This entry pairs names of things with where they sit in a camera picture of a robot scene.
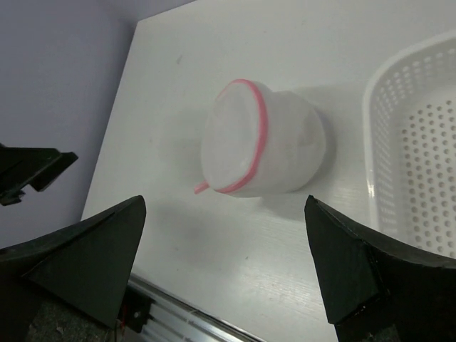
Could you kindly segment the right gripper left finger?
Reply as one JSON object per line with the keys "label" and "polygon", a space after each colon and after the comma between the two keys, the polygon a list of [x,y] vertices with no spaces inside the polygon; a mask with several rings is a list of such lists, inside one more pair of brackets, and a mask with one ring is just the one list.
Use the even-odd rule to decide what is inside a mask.
{"label": "right gripper left finger", "polygon": [[138,195],[77,224],[3,248],[1,328],[27,329],[48,299],[112,328],[145,218],[145,200]]}

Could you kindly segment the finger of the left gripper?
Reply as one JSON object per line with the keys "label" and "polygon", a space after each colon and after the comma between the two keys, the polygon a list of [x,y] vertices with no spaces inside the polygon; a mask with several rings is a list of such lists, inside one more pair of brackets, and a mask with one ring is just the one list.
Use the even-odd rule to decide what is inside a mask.
{"label": "finger of the left gripper", "polygon": [[60,152],[55,148],[7,147],[1,145],[1,174],[15,167],[41,169],[44,171],[37,179],[44,191],[76,160],[74,152]]}
{"label": "finger of the left gripper", "polygon": [[44,169],[26,169],[15,167],[1,174],[1,205],[9,206],[21,202],[25,195],[23,188],[30,185],[35,191],[41,192],[43,185],[37,179]]}

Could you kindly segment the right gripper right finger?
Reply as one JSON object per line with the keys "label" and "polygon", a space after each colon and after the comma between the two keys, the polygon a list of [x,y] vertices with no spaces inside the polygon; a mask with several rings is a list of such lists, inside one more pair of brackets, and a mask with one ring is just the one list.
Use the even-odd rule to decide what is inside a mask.
{"label": "right gripper right finger", "polygon": [[313,196],[306,231],[329,323],[363,315],[455,325],[455,260],[364,226]]}

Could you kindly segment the white mesh laundry bag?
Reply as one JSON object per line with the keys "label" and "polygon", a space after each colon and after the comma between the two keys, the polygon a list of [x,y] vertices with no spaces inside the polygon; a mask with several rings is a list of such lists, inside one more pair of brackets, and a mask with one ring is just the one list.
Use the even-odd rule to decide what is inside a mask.
{"label": "white mesh laundry bag", "polygon": [[202,133],[200,160],[207,189],[261,197],[293,192],[320,168],[327,139],[321,116],[305,98],[236,79],[220,92]]}

